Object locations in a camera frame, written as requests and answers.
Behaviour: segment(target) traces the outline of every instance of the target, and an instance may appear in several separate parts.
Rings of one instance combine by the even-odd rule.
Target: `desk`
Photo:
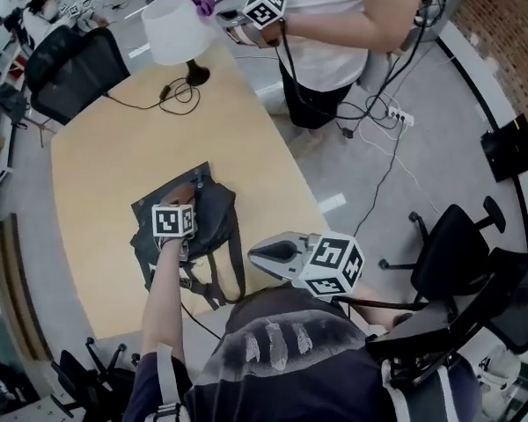
[[[141,329],[147,291],[129,245],[138,229],[131,204],[184,171],[209,161],[215,180],[237,193],[247,294],[277,284],[246,259],[254,244],[288,230],[309,233],[326,227],[274,123],[226,47],[213,46],[198,62],[210,68],[211,78],[200,87],[201,103],[188,116],[158,108],[140,111],[100,98],[51,143],[62,243],[97,338]],[[186,73],[186,65],[152,65],[111,94],[150,106],[165,84]],[[234,298],[238,287],[226,245],[215,256],[222,288]],[[207,260],[194,274],[210,280]],[[182,298],[195,314],[209,310],[199,295],[183,290]]]

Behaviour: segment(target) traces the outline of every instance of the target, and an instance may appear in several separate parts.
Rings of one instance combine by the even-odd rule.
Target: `black office chair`
[[[491,256],[492,267],[510,271],[509,280],[516,281],[512,304],[500,315],[485,324],[515,354],[528,351],[528,253],[514,253],[495,249]]]
[[[421,230],[424,247],[415,264],[391,265],[379,261],[379,267],[388,270],[413,270],[411,283],[418,291],[414,302],[422,297],[433,301],[448,301],[454,295],[478,292],[485,282],[482,272],[488,259],[489,247],[480,231],[495,225],[503,233],[506,221],[496,202],[487,197],[483,204],[488,216],[473,222],[458,205],[451,205],[442,215],[432,232],[417,213],[409,220]]]
[[[107,28],[81,37],[60,26],[41,42],[26,65],[32,107],[63,125],[128,76]]]
[[[120,344],[109,366],[104,367],[91,348],[93,344],[92,338],[86,340],[86,348],[98,370],[86,370],[66,350],[61,352],[61,359],[58,364],[54,361],[51,362],[51,367],[58,375],[59,383],[74,399],[74,402],[62,404],[55,396],[51,396],[51,399],[70,418],[73,418],[72,410],[84,408],[86,410],[84,420],[86,421],[121,420],[135,381],[135,372],[115,367],[120,353],[125,352],[127,347]],[[138,362],[138,356],[136,353],[133,355],[134,365]],[[107,383],[111,390],[106,388],[103,383]]]
[[[528,254],[494,249],[482,268],[486,279],[479,292],[455,297],[452,306],[429,302],[387,334],[367,341],[374,360],[393,360],[393,386],[417,384],[436,367],[450,365],[484,326],[513,353],[528,351]]]

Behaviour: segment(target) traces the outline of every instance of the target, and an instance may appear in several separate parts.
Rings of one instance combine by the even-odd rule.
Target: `power strip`
[[[389,106],[387,117],[392,120],[398,120],[399,122],[406,123],[410,127],[414,126],[414,116],[407,114],[404,111],[398,110],[395,106]]]

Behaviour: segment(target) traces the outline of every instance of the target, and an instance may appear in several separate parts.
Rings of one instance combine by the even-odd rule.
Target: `white lampshade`
[[[155,0],[142,14],[152,57],[172,66],[193,60],[211,45],[215,33],[191,0]]]

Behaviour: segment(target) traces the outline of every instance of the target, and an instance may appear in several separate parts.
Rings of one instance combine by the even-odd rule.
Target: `black pants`
[[[352,87],[352,84],[349,84],[334,91],[319,92],[307,89],[300,84],[299,93],[301,98],[312,106],[310,108],[297,98],[295,82],[282,62],[280,62],[280,71],[282,72],[283,92],[290,109],[291,121],[294,125],[301,128],[316,130],[334,120],[339,104],[346,98]],[[332,115],[317,113],[313,108]]]

